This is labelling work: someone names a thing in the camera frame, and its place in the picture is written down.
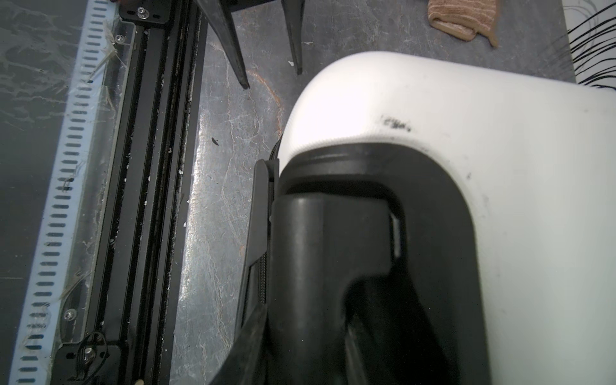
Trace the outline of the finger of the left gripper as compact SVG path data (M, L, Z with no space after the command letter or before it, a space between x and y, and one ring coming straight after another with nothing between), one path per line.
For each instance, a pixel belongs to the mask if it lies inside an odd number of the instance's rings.
M303 73L302 28L305 0L282 0L290 51L297 75Z
M238 82L243 89L248 89L250 83L229 1L196 0L195 3L197 3L209 26L218 37Z

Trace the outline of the white hard-shell suitcase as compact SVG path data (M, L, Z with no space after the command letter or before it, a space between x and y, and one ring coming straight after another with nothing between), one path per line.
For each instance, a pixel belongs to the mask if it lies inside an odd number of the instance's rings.
M615 93L372 51L254 169L216 384L612 384Z

